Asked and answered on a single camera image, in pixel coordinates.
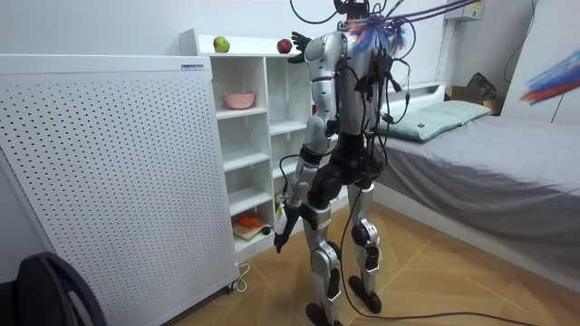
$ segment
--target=mattress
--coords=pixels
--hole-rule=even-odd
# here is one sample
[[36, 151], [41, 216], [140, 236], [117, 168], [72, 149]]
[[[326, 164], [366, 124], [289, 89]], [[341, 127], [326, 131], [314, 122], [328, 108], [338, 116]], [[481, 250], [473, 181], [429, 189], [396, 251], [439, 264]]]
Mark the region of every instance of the mattress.
[[580, 267], [580, 129], [484, 117], [427, 143], [389, 138], [379, 182], [528, 251]]

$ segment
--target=sticker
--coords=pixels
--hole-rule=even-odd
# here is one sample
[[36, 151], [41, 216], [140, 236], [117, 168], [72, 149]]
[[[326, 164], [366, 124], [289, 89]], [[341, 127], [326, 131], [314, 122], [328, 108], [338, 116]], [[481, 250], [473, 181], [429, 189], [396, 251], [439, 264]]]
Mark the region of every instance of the sticker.
[[181, 64], [181, 70], [204, 70], [203, 64]]
[[277, 221], [275, 222], [274, 231], [281, 235], [284, 233], [284, 229], [286, 228], [286, 223], [288, 223], [288, 218], [286, 217], [286, 213], [284, 211], [284, 204], [280, 204], [278, 210], [275, 212], [277, 217]]
[[325, 227], [327, 227], [330, 224], [330, 218], [326, 221], [326, 222], [322, 222], [321, 224], [318, 225], [318, 229], [322, 230]]

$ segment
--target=light green pillow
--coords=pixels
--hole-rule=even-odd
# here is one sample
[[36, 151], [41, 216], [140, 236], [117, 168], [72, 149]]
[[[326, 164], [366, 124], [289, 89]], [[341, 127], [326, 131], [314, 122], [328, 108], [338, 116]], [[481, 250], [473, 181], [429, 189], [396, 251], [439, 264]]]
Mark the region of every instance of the light green pillow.
[[[446, 101], [407, 113], [401, 122], [391, 125], [389, 134], [403, 139], [427, 141], [441, 132], [463, 126], [488, 113], [489, 109], [481, 105]], [[382, 122], [382, 129], [386, 129], [386, 123]]]
[[424, 110], [449, 114], [457, 118], [458, 121], [461, 121], [462, 126], [472, 120], [486, 116], [490, 112], [490, 109], [483, 105], [464, 101], [444, 101], [433, 104]]

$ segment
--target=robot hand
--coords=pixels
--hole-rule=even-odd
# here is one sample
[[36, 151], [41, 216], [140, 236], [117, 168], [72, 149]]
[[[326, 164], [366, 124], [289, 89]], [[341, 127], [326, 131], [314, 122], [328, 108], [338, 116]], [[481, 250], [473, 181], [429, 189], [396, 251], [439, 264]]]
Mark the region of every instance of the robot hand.
[[306, 46], [312, 41], [310, 37], [306, 37], [300, 33], [292, 32], [292, 40], [296, 45], [296, 49], [301, 53], [292, 58], [288, 58], [289, 63], [302, 63], [305, 61]]

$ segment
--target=white pegboard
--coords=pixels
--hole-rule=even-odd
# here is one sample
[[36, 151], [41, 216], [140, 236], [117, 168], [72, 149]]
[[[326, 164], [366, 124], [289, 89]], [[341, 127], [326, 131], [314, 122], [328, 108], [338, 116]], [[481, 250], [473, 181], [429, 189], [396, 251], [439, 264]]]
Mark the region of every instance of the white pegboard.
[[0, 56], [14, 61], [2, 150], [110, 325], [161, 324], [237, 275], [209, 60]]

